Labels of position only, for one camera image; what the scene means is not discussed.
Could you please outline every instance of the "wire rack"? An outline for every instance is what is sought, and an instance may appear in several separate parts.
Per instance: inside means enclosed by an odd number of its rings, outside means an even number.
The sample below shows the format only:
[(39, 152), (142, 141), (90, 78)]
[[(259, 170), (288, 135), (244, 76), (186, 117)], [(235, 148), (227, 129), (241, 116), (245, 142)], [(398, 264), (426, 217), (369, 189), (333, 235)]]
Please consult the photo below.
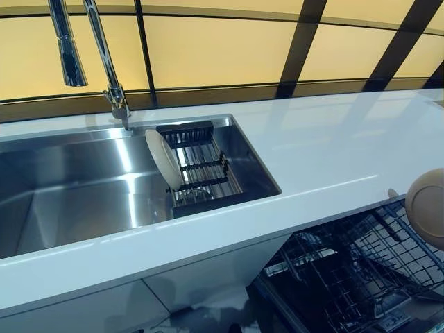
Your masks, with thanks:
[(211, 122), (191, 127), (157, 128), (176, 155), (183, 179), (178, 191), (171, 191), (175, 208), (241, 194), (225, 153), (213, 138)]
[(410, 301), (444, 302), (444, 252), (411, 228), (403, 202), (294, 233), (265, 269), (319, 291), (333, 332), (362, 332)]

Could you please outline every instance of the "cabinet door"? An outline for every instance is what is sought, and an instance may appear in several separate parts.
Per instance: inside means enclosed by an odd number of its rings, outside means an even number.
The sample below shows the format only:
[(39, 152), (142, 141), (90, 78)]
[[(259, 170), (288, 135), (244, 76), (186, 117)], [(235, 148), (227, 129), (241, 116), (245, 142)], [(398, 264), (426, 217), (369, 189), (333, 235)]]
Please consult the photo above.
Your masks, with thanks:
[(0, 318), (0, 332), (131, 332), (167, 316), (168, 311), (139, 280)]
[(246, 246), (144, 280), (171, 312), (219, 300), (248, 286), (288, 237)]

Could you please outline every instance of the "faucet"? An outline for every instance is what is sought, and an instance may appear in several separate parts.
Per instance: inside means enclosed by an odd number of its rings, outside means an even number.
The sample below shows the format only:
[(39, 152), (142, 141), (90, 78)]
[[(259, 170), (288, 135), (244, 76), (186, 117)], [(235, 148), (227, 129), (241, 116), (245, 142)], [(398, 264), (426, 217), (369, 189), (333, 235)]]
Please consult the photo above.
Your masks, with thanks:
[[(73, 39), (65, 0), (48, 0), (48, 4), (58, 39), (65, 85), (72, 87), (85, 86), (87, 85), (87, 80), (78, 56), (76, 43)], [(105, 90), (103, 93), (112, 106), (112, 115), (114, 118), (122, 120), (125, 129), (128, 130), (130, 109), (126, 101), (123, 87), (117, 80), (116, 71), (112, 64), (110, 50), (106, 43), (105, 33), (103, 32), (96, 2), (95, 0), (83, 0), (83, 5), (86, 9), (94, 39), (99, 48), (100, 57), (108, 78), (108, 90)]]

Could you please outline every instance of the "dishwasher rack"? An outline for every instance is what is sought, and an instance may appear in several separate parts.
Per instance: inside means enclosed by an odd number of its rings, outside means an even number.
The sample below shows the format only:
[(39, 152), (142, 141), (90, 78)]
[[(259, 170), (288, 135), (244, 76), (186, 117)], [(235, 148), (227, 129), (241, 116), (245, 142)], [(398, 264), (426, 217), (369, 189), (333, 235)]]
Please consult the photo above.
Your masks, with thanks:
[(167, 190), (176, 217), (201, 211), (204, 206), (215, 208), (221, 200), (242, 195), (225, 153), (213, 138), (211, 121), (156, 129), (176, 155), (183, 180), (179, 190)]
[(411, 229), (400, 201), (294, 233), (262, 281), (282, 289), (287, 314), (305, 318), (313, 332), (355, 333), (381, 326), (412, 298), (444, 303), (443, 262), (444, 252)]

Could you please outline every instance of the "open dishwasher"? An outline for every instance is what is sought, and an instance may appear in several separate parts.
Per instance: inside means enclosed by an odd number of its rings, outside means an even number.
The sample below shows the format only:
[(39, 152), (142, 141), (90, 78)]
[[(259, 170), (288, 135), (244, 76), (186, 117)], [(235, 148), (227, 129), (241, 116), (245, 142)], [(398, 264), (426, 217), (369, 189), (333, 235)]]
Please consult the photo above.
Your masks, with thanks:
[(444, 252), (403, 200), (293, 233), (251, 287), (290, 332), (444, 332)]

